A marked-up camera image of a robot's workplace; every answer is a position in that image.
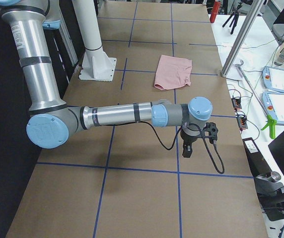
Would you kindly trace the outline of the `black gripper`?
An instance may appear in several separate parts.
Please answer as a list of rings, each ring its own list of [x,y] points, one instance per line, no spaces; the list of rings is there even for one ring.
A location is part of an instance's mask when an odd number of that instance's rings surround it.
[[[183,157],[190,158],[193,153],[192,143],[202,136],[200,133],[197,135],[189,135],[184,130],[180,132],[180,135],[183,140]]]

